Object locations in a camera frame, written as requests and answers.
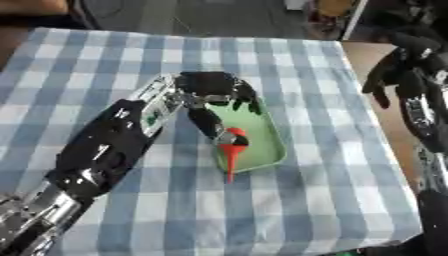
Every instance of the table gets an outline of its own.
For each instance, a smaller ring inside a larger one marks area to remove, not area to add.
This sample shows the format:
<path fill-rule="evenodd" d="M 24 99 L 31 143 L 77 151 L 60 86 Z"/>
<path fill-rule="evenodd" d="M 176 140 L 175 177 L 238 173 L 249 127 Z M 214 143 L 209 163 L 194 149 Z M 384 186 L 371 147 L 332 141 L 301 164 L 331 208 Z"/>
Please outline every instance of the table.
<path fill-rule="evenodd" d="M 37 185 L 108 104 L 182 70 L 251 83 L 287 158 L 224 184 L 211 146 L 180 113 L 54 255 L 318 255 L 421 232 L 413 194 L 337 42 L 37 29 L 0 75 L 0 187 Z"/>

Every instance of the floor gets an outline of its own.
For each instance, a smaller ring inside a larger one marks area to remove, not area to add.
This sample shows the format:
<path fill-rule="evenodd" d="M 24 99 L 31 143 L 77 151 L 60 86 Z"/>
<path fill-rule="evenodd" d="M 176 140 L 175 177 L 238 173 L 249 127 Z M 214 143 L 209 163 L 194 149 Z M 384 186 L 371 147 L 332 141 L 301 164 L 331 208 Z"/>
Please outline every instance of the floor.
<path fill-rule="evenodd" d="M 283 0 L 87 1 L 109 30 L 190 36 L 305 38 L 304 15 Z"/>
<path fill-rule="evenodd" d="M 394 49 L 390 44 L 344 42 L 342 45 L 361 84 L 366 81 L 369 71 L 376 63 Z M 403 123 L 398 100 L 393 96 L 394 88 L 387 88 L 387 94 L 391 95 L 391 107 L 387 110 L 381 109 L 372 98 L 369 99 L 409 184 L 415 190 L 412 160 L 415 139 Z"/>

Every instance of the white cabinet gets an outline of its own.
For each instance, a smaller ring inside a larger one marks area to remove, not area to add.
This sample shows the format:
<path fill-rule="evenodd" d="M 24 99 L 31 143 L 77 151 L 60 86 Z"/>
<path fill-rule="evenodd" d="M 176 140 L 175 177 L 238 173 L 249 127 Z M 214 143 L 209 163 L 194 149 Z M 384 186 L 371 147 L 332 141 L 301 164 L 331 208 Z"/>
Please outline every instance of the white cabinet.
<path fill-rule="evenodd" d="M 302 10 L 303 5 L 310 0 L 285 0 L 286 9 L 288 10 Z"/>

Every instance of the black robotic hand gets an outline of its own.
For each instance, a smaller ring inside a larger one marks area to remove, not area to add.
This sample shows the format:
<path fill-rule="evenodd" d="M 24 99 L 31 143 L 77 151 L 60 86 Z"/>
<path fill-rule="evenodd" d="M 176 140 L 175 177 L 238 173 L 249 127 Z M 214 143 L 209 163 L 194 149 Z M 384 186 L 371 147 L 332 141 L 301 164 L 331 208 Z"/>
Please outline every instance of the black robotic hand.
<path fill-rule="evenodd" d="M 372 69 L 362 92 L 372 93 L 382 108 L 388 108 L 390 101 L 385 92 L 386 86 L 399 85 L 403 74 L 415 68 L 421 69 L 428 76 L 436 76 L 441 68 L 446 67 L 438 55 L 444 49 L 440 39 L 427 32 L 425 29 L 404 28 L 386 33 L 390 43 L 397 48 Z M 401 91 L 406 90 L 410 94 L 421 91 L 419 87 L 401 85 L 406 87 Z"/>
<path fill-rule="evenodd" d="M 227 105 L 233 99 L 234 110 L 238 110 L 242 103 L 247 103 L 250 112 L 261 114 L 254 89 L 232 74 L 220 71 L 182 72 L 176 84 L 184 92 L 202 98 L 206 103 Z"/>

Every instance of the metallic robot arm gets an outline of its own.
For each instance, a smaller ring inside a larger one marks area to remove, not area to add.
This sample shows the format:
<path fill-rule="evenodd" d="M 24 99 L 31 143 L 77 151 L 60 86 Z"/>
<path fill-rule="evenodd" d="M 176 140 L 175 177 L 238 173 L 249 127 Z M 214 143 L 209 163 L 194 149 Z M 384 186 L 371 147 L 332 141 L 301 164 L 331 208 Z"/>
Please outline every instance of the metallic robot arm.
<path fill-rule="evenodd" d="M 235 110 L 245 102 L 260 114 L 251 86 L 224 72 L 163 75 L 117 101 L 71 139 L 38 188 L 23 198 L 0 194 L 0 255 L 45 255 L 96 197 L 125 177 L 182 106 L 214 143 L 248 143 L 206 108 L 232 100 Z"/>

